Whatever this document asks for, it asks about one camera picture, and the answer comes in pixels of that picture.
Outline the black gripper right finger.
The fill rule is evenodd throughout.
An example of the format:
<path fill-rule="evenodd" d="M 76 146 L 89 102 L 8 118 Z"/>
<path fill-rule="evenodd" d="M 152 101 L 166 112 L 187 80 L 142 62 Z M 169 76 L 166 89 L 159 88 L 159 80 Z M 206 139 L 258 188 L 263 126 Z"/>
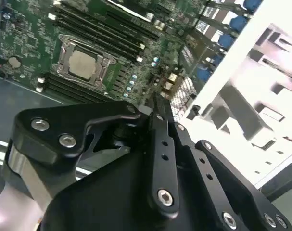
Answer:
<path fill-rule="evenodd" d="M 194 143 L 172 115 L 176 152 L 188 165 L 190 190 L 207 231 L 291 231 L 288 219 L 206 140 Z"/>

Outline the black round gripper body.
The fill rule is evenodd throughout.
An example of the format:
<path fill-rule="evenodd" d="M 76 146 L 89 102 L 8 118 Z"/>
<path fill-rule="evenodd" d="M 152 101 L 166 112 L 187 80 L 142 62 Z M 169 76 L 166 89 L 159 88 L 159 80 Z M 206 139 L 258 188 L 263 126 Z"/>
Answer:
<path fill-rule="evenodd" d="M 176 192 L 150 197 L 129 154 L 60 192 L 42 231 L 290 231 L 291 223 L 211 144 L 180 145 Z"/>

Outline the gripper black left finger with plate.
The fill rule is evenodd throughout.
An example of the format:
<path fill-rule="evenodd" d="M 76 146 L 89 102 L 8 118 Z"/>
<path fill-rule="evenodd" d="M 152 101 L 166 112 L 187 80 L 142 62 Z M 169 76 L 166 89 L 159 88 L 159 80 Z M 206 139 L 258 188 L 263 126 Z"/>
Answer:
<path fill-rule="evenodd" d="M 168 101 L 160 95 L 153 96 L 149 115 L 126 101 L 23 110 L 14 119 L 5 160 L 22 179 L 26 166 L 15 167 L 16 156 L 31 165 L 38 181 L 26 186 L 43 209 L 56 195 L 94 205 L 111 192 L 111 184 L 99 184 L 100 172 L 75 181 L 78 162 L 88 152 L 130 146 L 134 154 L 149 157 L 142 200 L 159 214 L 175 215 L 179 196 L 174 140 L 168 133 L 170 115 Z"/>

